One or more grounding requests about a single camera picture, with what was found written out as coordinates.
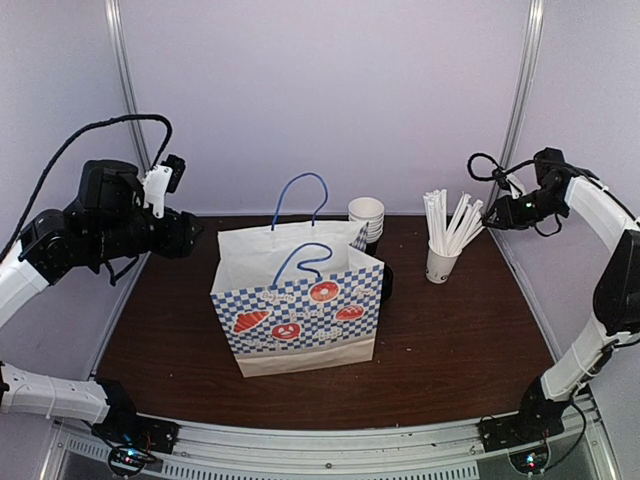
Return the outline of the blue checkered paper bag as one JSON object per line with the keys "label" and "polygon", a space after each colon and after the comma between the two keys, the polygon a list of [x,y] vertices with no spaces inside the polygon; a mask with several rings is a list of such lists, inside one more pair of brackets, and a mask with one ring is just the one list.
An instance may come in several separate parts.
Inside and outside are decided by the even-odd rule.
{"label": "blue checkered paper bag", "polygon": [[221,231],[212,304],[243,377],[368,362],[385,264],[368,220]]}

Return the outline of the stack of black lids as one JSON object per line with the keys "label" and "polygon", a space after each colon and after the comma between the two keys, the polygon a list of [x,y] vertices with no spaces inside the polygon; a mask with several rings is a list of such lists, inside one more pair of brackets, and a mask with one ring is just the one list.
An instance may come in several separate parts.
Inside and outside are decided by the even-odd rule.
{"label": "stack of black lids", "polygon": [[394,272],[392,268],[386,264],[383,271],[383,281],[381,288],[381,302],[386,302],[393,293]]}

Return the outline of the stack of paper cups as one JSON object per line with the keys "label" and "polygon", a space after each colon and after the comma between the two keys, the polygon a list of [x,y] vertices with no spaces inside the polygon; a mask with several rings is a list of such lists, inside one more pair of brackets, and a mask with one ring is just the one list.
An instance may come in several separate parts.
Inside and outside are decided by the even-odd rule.
{"label": "stack of paper cups", "polygon": [[373,197],[355,198],[348,204],[348,214],[351,221],[363,221],[367,223],[365,252],[370,256],[374,256],[383,233],[385,217],[385,207],[383,203]]}

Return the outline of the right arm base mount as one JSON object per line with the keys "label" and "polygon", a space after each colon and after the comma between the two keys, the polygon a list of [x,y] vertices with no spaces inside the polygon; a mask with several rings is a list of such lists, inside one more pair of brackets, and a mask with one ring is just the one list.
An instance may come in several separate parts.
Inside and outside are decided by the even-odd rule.
{"label": "right arm base mount", "polygon": [[541,442],[564,432],[562,416],[569,401],[554,402],[526,394],[517,413],[482,420],[478,431],[485,452]]}

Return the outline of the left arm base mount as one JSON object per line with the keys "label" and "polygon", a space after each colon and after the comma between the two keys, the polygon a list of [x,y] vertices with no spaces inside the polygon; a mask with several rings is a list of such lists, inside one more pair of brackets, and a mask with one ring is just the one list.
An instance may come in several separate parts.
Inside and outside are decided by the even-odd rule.
{"label": "left arm base mount", "polygon": [[173,452],[180,429],[177,423],[139,414],[133,400],[118,381],[101,379],[97,384],[104,390],[108,406],[105,419],[93,424],[98,435],[111,442],[151,452]]}

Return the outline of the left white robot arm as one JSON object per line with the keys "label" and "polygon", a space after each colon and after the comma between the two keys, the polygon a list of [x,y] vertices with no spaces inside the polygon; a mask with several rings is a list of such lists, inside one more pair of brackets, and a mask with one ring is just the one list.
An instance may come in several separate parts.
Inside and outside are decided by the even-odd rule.
{"label": "left white robot arm", "polygon": [[[194,215],[165,204],[185,168],[176,155],[144,176],[124,161],[87,162],[71,204],[41,212],[11,241],[1,262],[1,321],[7,323],[74,268],[106,269],[115,285],[144,254],[188,257],[203,229]],[[76,382],[8,363],[1,365],[1,410],[105,425],[123,444],[137,442],[144,433],[143,421],[119,382]]]}

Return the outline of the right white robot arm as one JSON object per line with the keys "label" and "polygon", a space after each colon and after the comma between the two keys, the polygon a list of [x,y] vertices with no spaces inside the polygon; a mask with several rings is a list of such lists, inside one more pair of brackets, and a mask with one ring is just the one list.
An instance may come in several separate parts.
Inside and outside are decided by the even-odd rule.
{"label": "right white robot arm", "polygon": [[528,387],[512,430],[535,440],[597,376],[613,353],[639,342],[639,219],[588,169],[567,163],[547,147],[505,168],[495,165],[485,181],[503,195],[482,217],[484,226],[508,231],[536,229],[543,220],[578,214],[610,254],[594,293],[591,314],[568,352]]}

